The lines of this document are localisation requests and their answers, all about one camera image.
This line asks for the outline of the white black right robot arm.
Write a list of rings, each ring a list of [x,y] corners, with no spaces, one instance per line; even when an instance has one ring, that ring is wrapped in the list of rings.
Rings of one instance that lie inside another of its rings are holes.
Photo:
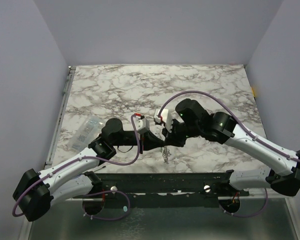
[[[196,100],[182,100],[175,111],[182,122],[165,122],[162,135],[166,145],[183,147],[188,138],[202,137],[238,149],[265,164],[255,170],[231,171],[230,177],[219,184],[224,195],[266,188],[294,197],[300,190],[300,150],[289,150],[257,135],[227,113],[209,114]]]

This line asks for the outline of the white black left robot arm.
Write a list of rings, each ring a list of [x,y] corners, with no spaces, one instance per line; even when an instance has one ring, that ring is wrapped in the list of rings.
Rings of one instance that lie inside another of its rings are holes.
[[[94,181],[91,169],[103,163],[116,166],[134,164],[143,151],[161,148],[165,142],[155,136],[144,116],[133,114],[130,118],[132,130],[124,130],[118,118],[109,119],[99,136],[74,157],[53,167],[27,170],[21,177],[12,195],[15,204],[13,217],[25,216],[33,222],[46,214],[51,206],[77,196],[104,195],[102,186]],[[134,159],[128,162],[112,160],[117,153],[115,147],[137,147]]]

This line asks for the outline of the wire keyring with keys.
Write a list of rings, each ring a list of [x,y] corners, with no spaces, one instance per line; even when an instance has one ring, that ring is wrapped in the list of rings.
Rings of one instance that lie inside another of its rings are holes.
[[[169,163],[169,157],[171,156],[170,150],[167,148],[167,146],[164,146],[161,148],[161,153],[163,157],[163,161],[168,164]]]

